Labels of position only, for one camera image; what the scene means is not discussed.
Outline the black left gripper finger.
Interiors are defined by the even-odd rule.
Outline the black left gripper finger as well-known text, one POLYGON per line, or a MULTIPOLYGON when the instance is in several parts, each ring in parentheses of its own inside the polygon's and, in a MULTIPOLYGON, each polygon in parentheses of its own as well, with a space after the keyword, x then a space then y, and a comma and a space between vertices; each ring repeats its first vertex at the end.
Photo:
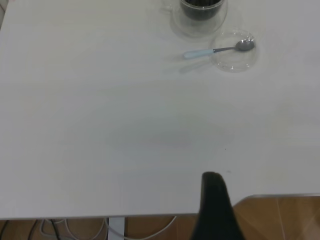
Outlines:
POLYGON ((201 179, 198 218, 192 240, 243 240, 226 183, 216 172, 205 172, 201 179))

